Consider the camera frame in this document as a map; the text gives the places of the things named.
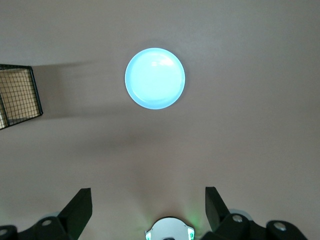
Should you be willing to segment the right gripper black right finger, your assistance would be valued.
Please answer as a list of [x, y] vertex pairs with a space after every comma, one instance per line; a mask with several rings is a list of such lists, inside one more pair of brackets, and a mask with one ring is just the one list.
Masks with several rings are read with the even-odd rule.
[[216, 230], [230, 214], [229, 209], [214, 186], [205, 188], [205, 213], [212, 230]]

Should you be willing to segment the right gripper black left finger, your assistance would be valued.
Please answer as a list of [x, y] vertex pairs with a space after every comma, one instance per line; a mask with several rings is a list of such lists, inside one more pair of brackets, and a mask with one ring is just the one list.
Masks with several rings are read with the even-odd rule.
[[71, 237], [79, 237], [93, 213], [91, 188], [81, 188], [59, 213], [58, 218]]

